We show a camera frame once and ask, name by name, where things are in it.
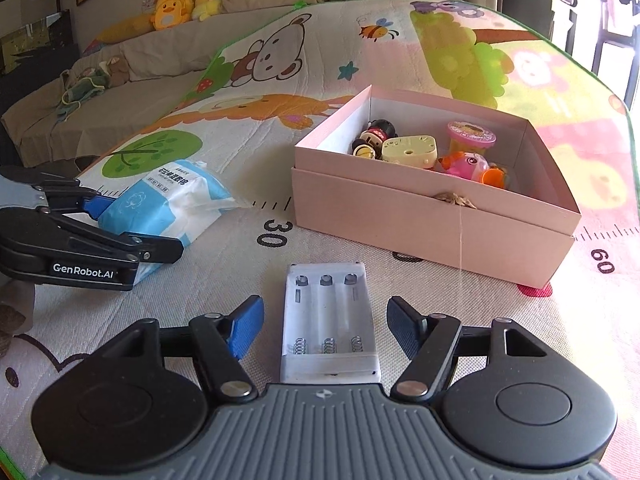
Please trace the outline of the blue white tissue pack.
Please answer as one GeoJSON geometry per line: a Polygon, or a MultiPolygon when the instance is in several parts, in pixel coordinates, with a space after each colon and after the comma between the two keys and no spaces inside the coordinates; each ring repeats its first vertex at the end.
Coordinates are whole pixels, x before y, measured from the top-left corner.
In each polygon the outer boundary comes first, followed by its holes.
{"type": "Polygon", "coordinates": [[[244,207],[204,162],[166,162],[130,186],[98,218],[114,234],[134,233],[191,245],[223,214],[244,207]]]}

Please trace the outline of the white battery charger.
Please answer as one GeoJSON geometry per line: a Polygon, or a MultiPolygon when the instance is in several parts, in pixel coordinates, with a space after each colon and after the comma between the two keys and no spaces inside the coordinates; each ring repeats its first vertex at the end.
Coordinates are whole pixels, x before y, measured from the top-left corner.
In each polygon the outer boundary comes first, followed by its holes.
{"type": "Polygon", "coordinates": [[[280,381],[329,385],[380,380],[364,264],[292,264],[285,282],[280,381]]]}

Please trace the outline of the orange translucent toy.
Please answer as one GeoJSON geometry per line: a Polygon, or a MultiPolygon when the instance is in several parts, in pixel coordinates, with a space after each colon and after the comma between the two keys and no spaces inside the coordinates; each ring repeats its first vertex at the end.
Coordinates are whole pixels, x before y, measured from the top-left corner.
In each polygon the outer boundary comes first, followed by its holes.
{"type": "Polygon", "coordinates": [[[490,166],[480,176],[480,183],[505,190],[508,187],[508,173],[498,166],[490,166]]]}

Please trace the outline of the green crumpled cloth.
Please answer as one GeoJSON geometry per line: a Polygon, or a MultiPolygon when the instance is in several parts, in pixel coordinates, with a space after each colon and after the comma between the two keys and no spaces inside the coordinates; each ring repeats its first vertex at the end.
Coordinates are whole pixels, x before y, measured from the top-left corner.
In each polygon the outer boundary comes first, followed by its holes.
{"type": "Polygon", "coordinates": [[[121,56],[113,56],[99,62],[97,66],[86,68],[72,84],[66,84],[56,107],[56,119],[58,122],[66,122],[85,102],[128,81],[129,64],[121,56]]]}

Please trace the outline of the pink cardboard box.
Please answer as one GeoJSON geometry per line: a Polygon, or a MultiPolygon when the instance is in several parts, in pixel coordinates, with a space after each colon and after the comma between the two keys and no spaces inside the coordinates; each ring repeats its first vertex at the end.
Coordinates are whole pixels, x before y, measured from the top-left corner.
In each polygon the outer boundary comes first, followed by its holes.
{"type": "Polygon", "coordinates": [[[370,86],[294,148],[295,220],[302,228],[533,288],[547,285],[574,243],[580,211],[561,170],[526,119],[442,96],[370,86]],[[466,120],[497,136],[488,158],[505,190],[356,157],[370,119],[449,144],[466,120]]]}

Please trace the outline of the beige covered sofa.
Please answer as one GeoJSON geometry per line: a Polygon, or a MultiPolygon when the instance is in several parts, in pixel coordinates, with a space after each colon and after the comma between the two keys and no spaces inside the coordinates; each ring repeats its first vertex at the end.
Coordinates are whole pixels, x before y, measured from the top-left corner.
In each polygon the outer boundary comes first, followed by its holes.
{"type": "Polygon", "coordinates": [[[445,21],[435,0],[352,0],[218,15],[128,40],[78,60],[12,105],[2,124],[26,167],[94,157],[122,180],[190,158],[219,170],[277,165],[292,145],[370,86],[450,96],[431,74],[427,38],[445,21]],[[130,81],[66,122],[66,84],[113,56],[130,81]]]}

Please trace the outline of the pink fish toy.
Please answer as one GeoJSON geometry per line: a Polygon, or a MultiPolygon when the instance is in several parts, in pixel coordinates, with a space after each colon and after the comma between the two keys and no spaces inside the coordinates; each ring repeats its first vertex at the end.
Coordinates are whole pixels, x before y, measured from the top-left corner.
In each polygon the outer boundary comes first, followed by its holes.
{"type": "Polygon", "coordinates": [[[476,182],[480,182],[490,169],[488,161],[482,155],[468,152],[453,152],[442,156],[438,163],[445,174],[476,182]]]}

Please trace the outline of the cream yellow toy case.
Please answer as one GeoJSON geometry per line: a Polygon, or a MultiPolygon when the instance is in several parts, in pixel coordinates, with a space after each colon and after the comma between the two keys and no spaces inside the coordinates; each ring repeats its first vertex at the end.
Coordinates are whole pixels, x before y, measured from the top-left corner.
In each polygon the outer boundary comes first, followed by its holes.
{"type": "Polygon", "coordinates": [[[398,136],[382,145],[382,159],[392,164],[431,169],[438,153],[434,136],[398,136]]]}

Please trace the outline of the black-haired doll figure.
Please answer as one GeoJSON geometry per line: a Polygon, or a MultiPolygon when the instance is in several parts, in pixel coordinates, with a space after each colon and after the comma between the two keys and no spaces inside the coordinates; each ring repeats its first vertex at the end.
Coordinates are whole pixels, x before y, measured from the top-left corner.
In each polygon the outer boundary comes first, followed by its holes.
{"type": "Polygon", "coordinates": [[[397,137],[394,125],[388,120],[371,120],[363,132],[352,141],[352,154],[368,159],[381,159],[384,142],[397,137]]]}

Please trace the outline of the pink lidded cup toy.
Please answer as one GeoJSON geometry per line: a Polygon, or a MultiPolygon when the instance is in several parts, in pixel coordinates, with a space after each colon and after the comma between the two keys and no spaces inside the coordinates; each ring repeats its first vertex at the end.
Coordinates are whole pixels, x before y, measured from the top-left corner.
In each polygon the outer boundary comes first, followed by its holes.
{"type": "Polygon", "coordinates": [[[461,120],[450,122],[447,125],[447,131],[450,153],[465,152],[485,155],[497,142],[497,137],[492,131],[461,120]]]}

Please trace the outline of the yellow duck plush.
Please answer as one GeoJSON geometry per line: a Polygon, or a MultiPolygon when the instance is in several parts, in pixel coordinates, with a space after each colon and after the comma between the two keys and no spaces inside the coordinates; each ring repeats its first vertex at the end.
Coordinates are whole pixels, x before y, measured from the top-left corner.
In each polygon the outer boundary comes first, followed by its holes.
{"type": "Polygon", "coordinates": [[[193,0],[157,0],[151,23],[155,30],[175,27],[190,21],[193,9],[193,0]]]}

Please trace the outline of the small yellow plush toy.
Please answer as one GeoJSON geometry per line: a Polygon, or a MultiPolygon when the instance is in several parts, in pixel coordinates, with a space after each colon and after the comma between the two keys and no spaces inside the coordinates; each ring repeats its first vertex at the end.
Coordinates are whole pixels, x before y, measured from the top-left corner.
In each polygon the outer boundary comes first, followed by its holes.
{"type": "Polygon", "coordinates": [[[192,0],[193,9],[191,18],[193,21],[205,21],[220,13],[221,0],[192,0]]]}

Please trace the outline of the cartoon play mat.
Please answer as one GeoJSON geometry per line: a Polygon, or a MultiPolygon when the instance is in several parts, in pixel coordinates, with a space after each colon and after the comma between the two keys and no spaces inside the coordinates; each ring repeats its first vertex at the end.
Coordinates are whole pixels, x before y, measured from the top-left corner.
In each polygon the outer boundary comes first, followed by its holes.
{"type": "Polygon", "coordinates": [[[639,128],[602,82],[522,25],[457,1],[304,6],[171,78],[104,94],[119,120],[81,182],[119,196],[168,158],[202,162],[244,203],[130,292],[35,291],[32,324],[1,360],[1,468],[44,462],[32,404],[138,318],[174,325],[257,294],[245,358],[280,372],[286,271],[362,263],[381,378],[406,360],[387,300],[466,324],[513,318],[610,395],[604,463],[639,474],[639,128]]]}

